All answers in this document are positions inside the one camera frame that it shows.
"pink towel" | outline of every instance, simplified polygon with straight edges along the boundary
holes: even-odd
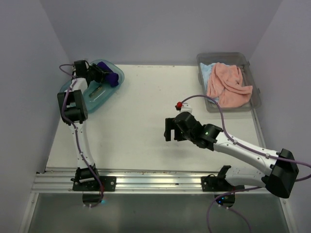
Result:
[[[242,86],[243,76],[237,66],[216,63],[207,82],[207,96],[219,97],[223,108],[236,108],[249,102],[253,86]]]

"wall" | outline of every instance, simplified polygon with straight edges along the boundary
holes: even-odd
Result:
[[[68,62],[40,2],[0,2],[0,232],[18,231],[59,119]]]
[[[284,0],[251,60],[266,144],[311,163],[311,1]],[[300,176],[310,170],[300,167]],[[290,203],[301,233],[310,232],[310,181],[296,183]]]
[[[71,60],[195,64],[206,51],[255,50],[281,0],[41,0]]]

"purple object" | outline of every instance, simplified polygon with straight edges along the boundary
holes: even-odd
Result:
[[[104,71],[110,72],[110,74],[107,74],[105,77],[105,80],[110,84],[111,87],[115,87],[119,85],[119,75],[114,73],[104,62],[99,62],[98,67],[103,69]]]

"purple cable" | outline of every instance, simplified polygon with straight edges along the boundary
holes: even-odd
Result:
[[[76,142],[77,142],[77,148],[78,148],[78,151],[82,157],[82,160],[85,162],[86,166],[88,167],[88,169],[91,171],[92,175],[95,177],[96,181],[99,183],[100,185],[100,190],[101,190],[101,198],[99,199],[99,201],[97,203],[95,203],[94,205],[90,205],[90,208],[93,208],[95,206],[97,206],[103,199],[104,197],[104,187],[103,187],[103,184],[101,182],[101,180],[99,179],[99,177],[95,174],[95,172],[93,171],[93,169],[91,168],[91,166],[88,164],[88,162],[86,161],[84,155],[83,155],[83,152],[81,151],[81,148],[80,148],[80,144],[79,144],[79,139],[78,139],[78,128],[76,127],[76,125],[71,121],[69,120],[66,116],[65,116],[65,107],[66,107],[66,102],[67,102],[67,99],[68,99],[68,95],[69,95],[69,91],[75,86],[75,84],[77,83],[77,78],[74,76],[74,75],[71,75],[70,73],[64,71],[61,67],[62,66],[72,66],[70,64],[63,64],[63,65],[60,65],[59,68],[61,71],[63,71],[64,73],[72,76],[75,81],[74,83],[68,87],[67,89],[67,92],[66,92],[66,95],[65,95],[65,99],[64,99],[64,103],[63,103],[63,107],[62,107],[62,117],[63,119],[65,119],[67,122],[69,122],[70,124],[73,125],[74,127],[74,131],[75,131],[75,136],[76,136]]]
[[[219,104],[218,104],[217,101],[215,101],[215,100],[212,99],[211,97],[208,97],[208,96],[205,96],[205,95],[194,95],[194,96],[190,96],[190,97],[184,99],[184,100],[182,101],[182,103],[186,102],[186,101],[189,100],[189,99],[195,98],[195,97],[204,97],[204,98],[207,98],[207,99],[213,101],[213,102],[217,105],[218,110],[219,110],[219,112],[220,112],[221,119],[222,119],[222,125],[223,125],[224,133],[225,133],[225,135],[227,136],[227,138],[228,138],[230,141],[235,142],[235,140],[229,135],[229,133],[227,132],[227,130],[226,130],[226,128],[225,128],[224,114],[223,114],[223,111],[222,111],[222,109],[221,109],[221,107],[219,106]],[[240,147],[242,147],[242,148],[244,148],[244,149],[246,149],[246,150],[248,150],[248,151],[250,151],[250,152],[253,152],[253,153],[256,153],[256,154],[259,154],[259,155],[262,155],[262,156],[265,156],[265,157],[266,157],[266,154],[263,153],[263,152],[254,150],[254,149],[252,149],[252,148],[250,148],[250,147],[247,147],[247,146],[243,145],[243,144],[240,143],[240,142],[235,142],[235,143],[236,143],[238,146],[240,146]],[[301,161],[279,158],[279,157],[276,157],[276,156],[273,156],[273,155],[270,155],[269,158],[281,160],[281,161],[288,162],[288,163],[300,164],[300,165],[307,166],[307,167],[311,168],[311,165],[310,165],[310,164],[307,164],[307,163],[301,162]],[[307,179],[309,179],[309,178],[311,178],[311,174],[308,175],[308,176],[305,176],[305,177],[302,177],[302,178],[297,179],[296,182],[304,181],[304,180],[307,180]]]
[[[256,190],[256,189],[259,189],[259,188],[261,188],[261,187],[253,187],[253,188],[246,188],[246,189],[242,189],[242,190],[234,190],[234,191],[231,191],[231,192],[223,193],[223,194],[219,195],[218,197],[216,197],[216,198],[212,201],[212,203],[209,205],[209,207],[208,207],[208,209],[207,209],[207,217],[206,217],[206,220],[207,220],[207,228],[208,228],[209,232],[212,233],[212,229],[211,229],[210,224],[209,224],[209,213],[210,213],[210,210],[211,210],[213,204],[216,203],[216,201],[217,201],[219,198],[222,198],[222,197],[224,197],[224,196],[226,196],[226,195],[230,195],[230,194],[232,194],[232,193],[238,193],[238,192],[244,192],[244,191],[251,191],[251,190]],[[236,210],[234,210],[234,209],[232,209],[232,208],[229,208],[229,210],[232,211],[232,212],[234,212],[234,213],[236,213],[236,214],[239,215],[241,218],[243,218],[244,221],[246,222],[247,226],[248,226],[249,232],[252,232],[251,225],[249,224],[249,222],[247,221],[247,219],[246,219],[242,214],[240,214],[238,211],[236,211]]]

